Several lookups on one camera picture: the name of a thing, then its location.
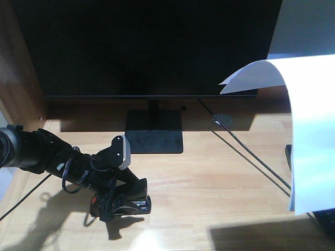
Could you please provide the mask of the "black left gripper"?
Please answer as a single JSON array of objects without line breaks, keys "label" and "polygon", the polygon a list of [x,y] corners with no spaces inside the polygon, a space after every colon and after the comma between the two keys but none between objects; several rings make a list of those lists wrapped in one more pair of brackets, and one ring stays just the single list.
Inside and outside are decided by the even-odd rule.
[{"label": "black left gripper", "polygon": [[110,222],[114,218],[108,194],[114,190],[113,207],[147,207],[147,180],[139,179],[129,167],[121,171],[111,165],[111,149],[103,149],[88,159],[85,187],[101,196],[98,200],[99,219]]}]

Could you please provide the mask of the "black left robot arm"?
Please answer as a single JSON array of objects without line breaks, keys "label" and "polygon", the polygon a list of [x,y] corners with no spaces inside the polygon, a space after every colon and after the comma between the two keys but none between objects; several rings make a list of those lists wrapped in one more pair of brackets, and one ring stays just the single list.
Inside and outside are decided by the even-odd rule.
[{"label": "black left robot arm", "polygon": [[103,222],[151,212],[147,180],[129,169],[130,157],[130,144],[124,135],[90,155],[45,129],[26,132],[20,125],[1,128],[1,167],[47,172],[61,178],[63,190],[70,194],[82,188],[93,190],[90,214]]}]

